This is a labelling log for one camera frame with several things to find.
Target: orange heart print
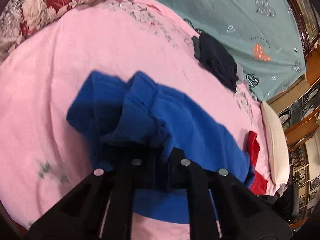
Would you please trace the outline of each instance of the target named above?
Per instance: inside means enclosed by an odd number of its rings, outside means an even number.
[[[270,61],[270,56],[268,54],[264,54],[264,48],[260,44],[256,44],[253,47],[253,55],[257,60]]]

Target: teal blanket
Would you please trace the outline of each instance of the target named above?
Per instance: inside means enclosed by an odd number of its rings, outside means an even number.
[[[243,67],[260,100],[286,90],[305,71],[300,35],[286,0],[157,0],[219,40]]]

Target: dark navy cloth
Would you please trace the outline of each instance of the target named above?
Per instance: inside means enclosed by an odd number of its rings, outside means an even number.
[[[89,142],[94,169],[113,170],[114,160],[121,158],[116,148],[138,143],[163,149],[163,163],[177,147],[204,169],[228,169],[248,187],[253,181],[249,155],[224,126],[185,94],[156,84],[142,72],[127,83],[92,72],[67,120]],[[157,220],[189,222],[185,190],[137,190],[134,211]]]

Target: red garment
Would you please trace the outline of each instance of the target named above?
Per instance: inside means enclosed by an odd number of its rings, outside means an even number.
[[[255,169],[259,152],[260,152],[260,145],[257,141],[257,134],[253,131],[249,131],[248,134],[248,153],[250,156],[251,165]],[[264,179],[264,177],[254,171],[254,180],[252,185],[250,186],[250,190],[256,195],[265,195],[267,191],[267,183],[268,181]]]

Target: blue fabric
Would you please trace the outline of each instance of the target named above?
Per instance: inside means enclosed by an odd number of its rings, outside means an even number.
[[[121,158],[115,146],[133,143],[161,149],[165,163],[173,147],[204,169],[226,168],[248,187],[253,181],[249,155],[227,129],[185,94],[156,84],[142,72],[128,83],[92,72],[70,107],[67,121],[90,144],[92,167],[113,170]],[[157,220],[188,223],[185,190],[137,190],[134,211]]]
[[[265,9],[274,11],[274,17],[259,12],[260,0],[156,1],[224,45],[260,100],[286,90],[306,71],[299,30],[286,0],[266,0]],[[270,61],[254,56],[256,44]]]

